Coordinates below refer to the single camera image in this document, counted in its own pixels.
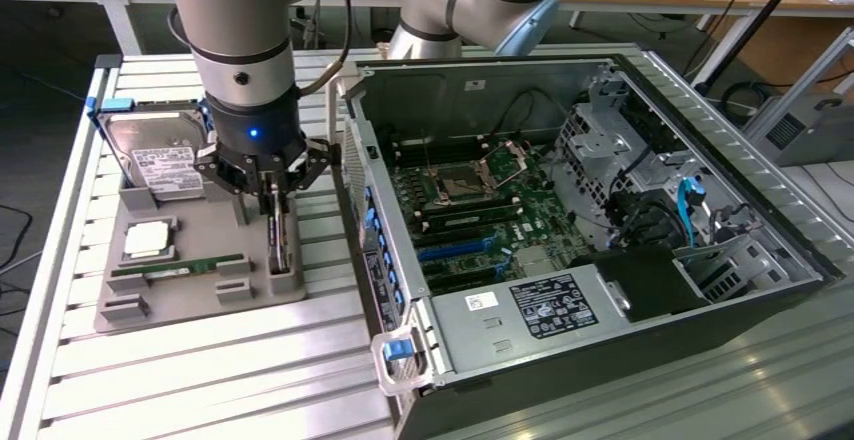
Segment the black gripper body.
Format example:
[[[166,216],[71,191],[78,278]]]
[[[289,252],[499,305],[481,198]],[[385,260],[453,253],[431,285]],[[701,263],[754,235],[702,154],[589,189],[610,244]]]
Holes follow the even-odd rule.
[[[277,156],[282,161],[294,161],[306,151],[298,100],[298,87],[258,106],[233,105],[207,94],[222,148],[239,157]]]

